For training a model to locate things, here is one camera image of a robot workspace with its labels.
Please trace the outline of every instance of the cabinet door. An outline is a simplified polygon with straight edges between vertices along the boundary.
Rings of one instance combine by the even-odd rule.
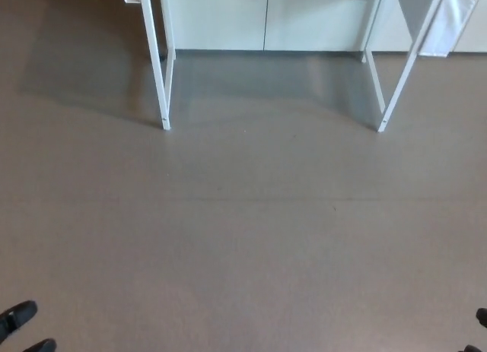
[[[267,0],[169,0],[177,49],[263,50]]]
[[[363,0],[269,0],[266,50],[358,50]]]

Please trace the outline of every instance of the white cabinet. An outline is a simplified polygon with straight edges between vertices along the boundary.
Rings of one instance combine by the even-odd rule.
[[[170,0],[177,49],[262,50],[267,0]]]
[[[178,49],[357,51],[362,0],[170,0]],[[384,0],[374,51],[406,52],[411,44],[399,2]],[[487,52],[487,0],[480,0],[456,51]]]

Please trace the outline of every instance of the white fabric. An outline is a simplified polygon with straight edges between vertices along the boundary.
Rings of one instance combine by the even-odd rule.
[[[441,0],[419,55],[446,57],[454,49],[475,7],[475,0]]]

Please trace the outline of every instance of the white metal frame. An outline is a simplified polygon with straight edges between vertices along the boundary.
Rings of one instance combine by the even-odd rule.
[[[149,52],[151,54],[152,71],[154,72],[155,87],[158,93],[159,110],[161,111],[162,126],[170,129],[170,97],[173,86],[174,61],[176,60],[176,48],[174,45],[173,25],[170,18],[169,0],[161,0],[164,32],[167,42],[166,83],[162,75],[161,57],[159,56],[158,36],[154,25],[151,0],[124,0],[127,4],[141,4],[144,16],[145,32]]]
[[[165,130],[169,130],[170,98],[173,84],[174,61],[176,59],[169,0],[161,0],[164,30],[167,41],[167,66],[165,83],[162,75],[158,38],[154,25],[154,15],[151,0],[125,0],[125,2],[128,4],[140,3],[142,5],[142,13],[144,16],[145,30],[147,33],[149,51],[151,54],[152,70],[154,72],[162,124]],[[367,18],[364,19],[358,41],[359,50],[363,52],[361,60],[368,67],[368,77],[371,81],[371,86],[374,88],[373,95],[376,99],[376,112],[373,113],[373,117],[377,118],[376,126],[378,132],[383,132],[387,126],[387,123],[390,121],[390,117],[396,108],[397,102],[401,93],[403,92],[412,67],[418,58],[423,40],[428,33],[441,0],[399,0],[399,2],[403,3],[401,7],[406,19],[406,23],[408,24],[409,32],[412,36],[412,45],[407,55],[403,72],[399,77],[399,81],[389,102],[386,102],[384,99],[384,93],[380,85],[380,79],[374,61],[374,55],[370,48],[372,33],[377,22],[377,16],[379,14],[382,2],[383,0],[368,0],[368,6],[365,13]]]
[[[377,69],[375,66],[374,55],[371,51],[369,46],[370,37],[372,35],[374,29],[374,23],[377,20],[377,15],[379,13],[380,5],[383,0],[369,0],[368,3],[368,19],[367,26],[363,29],[363,37],[362,37],[362,49],[363,49],[363,57],[362,61],[366,65],[368,65],[368,71],[371,77],[371,81],[374,85],[374,93],[377,98],[377,109],[380,110],[379,113],[375,117],[380,118],[380,121],[377,123],[377,131],[383,132],[387,126],[387,123],[390,121],[390,117],[393,114],[394,109],[396,108],[397,102],[403,89],[406,85],[406,82],[409,78],[411,73],[412,67],[415,64],[416,59],[418,58],[419,50],[422,47],[422,42],[428,33],[429,27],[434,18],[434,14],[436,13],[438,6],[441,0],[431,0],[429,2],[429,6],[426,6],[424,18],[422,21],[417,24],[417,27],[410,28],[409,31],[412,35],[412,45],[409,50],[409,53],[406,58],[406,63],[404,65],[403,72],[399,77],[399,81],[394,89],[393,95],[388,103],[385,102],[384,95],[382,92],[382,88],[380,86],[380,79],[377,74]],[[408,22],[408,17],[405,13],[406,22]]]

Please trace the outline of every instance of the gray floor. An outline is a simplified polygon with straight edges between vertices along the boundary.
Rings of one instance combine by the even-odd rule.
[[[421,61],[377,135],[350,58],[180,55],[166,133],[110,1],[0,0],[0,309],[40,304],[8,350],[487,347],[487,58]]]

